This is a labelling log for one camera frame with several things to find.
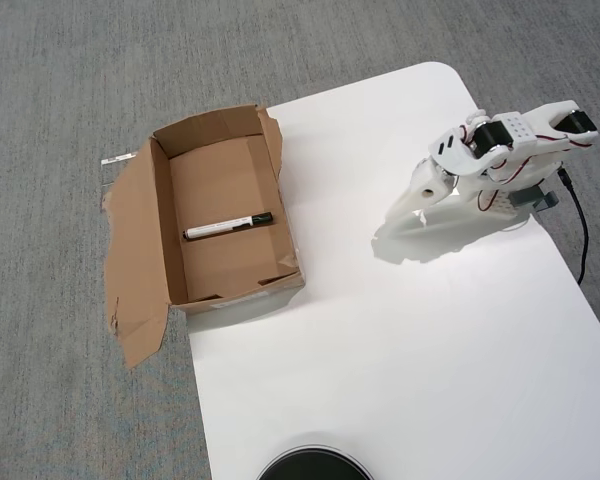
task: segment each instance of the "black round object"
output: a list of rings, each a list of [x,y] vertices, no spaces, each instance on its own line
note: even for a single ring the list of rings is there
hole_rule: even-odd
[[[373,480],[362,465],[337,450],[301,447],[274,460],[259,480]]]

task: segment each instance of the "black cable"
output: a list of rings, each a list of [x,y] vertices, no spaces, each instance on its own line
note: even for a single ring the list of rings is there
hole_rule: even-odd
[[[589,250],[589,229],[587,228],[587,220],[584,218],[584,212],[582,211],[582,207],[580,206],[580,201],[578,200],[578,196],[576,195],[576,192],[573,189],[571,177],[569,177],[569,174],[563,167],[560,167],[558,169],[558,176],[560,177],[562,184],[571,194],[573,203],[575,203],[576,209],[578,210],[580,221],[582,222],[582,231],[584,232],[584,244],[582,245],[582,258],[580,260],[580,276],[578,277],[578,285],[580,285],[582,283],[582,279],[584,278],[585,266],[587,263],[587,251]]]

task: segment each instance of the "marker cap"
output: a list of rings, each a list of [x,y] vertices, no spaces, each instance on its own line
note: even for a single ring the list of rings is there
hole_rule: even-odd
[[[262,225],[263,223],[273,222],[273,215],[271,212],[260,213],[258,215],[252,215],[251,221],[254,225]]]

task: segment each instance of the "torn cardboard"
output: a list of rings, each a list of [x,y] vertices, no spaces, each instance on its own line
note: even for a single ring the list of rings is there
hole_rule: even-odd
[[[278,191],[282,135],[254,105],[156,131],[104,207],[110,329],[133,367],[160,349],[171,305],[204,312],[304,284]],[[187,228],[254,215],[273,223],[186,241]]]

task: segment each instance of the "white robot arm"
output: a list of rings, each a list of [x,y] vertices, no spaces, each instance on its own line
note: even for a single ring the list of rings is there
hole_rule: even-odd
[[[454,191],[456,203],[471,203],[476,212],[514,217],[524,203],[516,198],[528,199],[532,189],[560,168],[569,150],[588,148],[597,136],[593,122],[573,101],[493,118],[479,110],[466,125],[448,130],[429,146],[430,156],[416,167],[387,221],[415,211],[426,214]],[[540,201],[537,191],[532,199]]]

